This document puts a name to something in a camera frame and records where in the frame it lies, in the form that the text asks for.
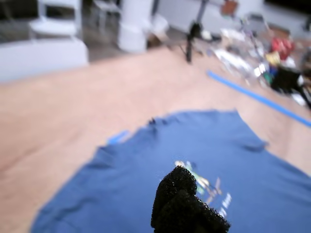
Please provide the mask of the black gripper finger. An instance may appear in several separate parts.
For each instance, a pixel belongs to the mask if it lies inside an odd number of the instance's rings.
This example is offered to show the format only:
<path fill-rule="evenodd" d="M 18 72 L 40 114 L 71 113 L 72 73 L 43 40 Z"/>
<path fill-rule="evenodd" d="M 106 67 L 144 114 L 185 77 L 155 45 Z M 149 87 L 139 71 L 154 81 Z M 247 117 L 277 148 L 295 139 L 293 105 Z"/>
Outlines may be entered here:
<path fill-rule="evenodd" d="M 194 176 L 184 167 L 175 167 L 158 185 L 153 203 L 151 227 L 157 230 L 157 216 L 159 212 L 179 191 L 185 190 L 190 195 L 195 195 L 196 189 Z"/>
<path fill-rule="evenodd" d="M 230 223 L 195 195 L 179 191 L 157 216 L 159 233 L 227 233 Z"/>

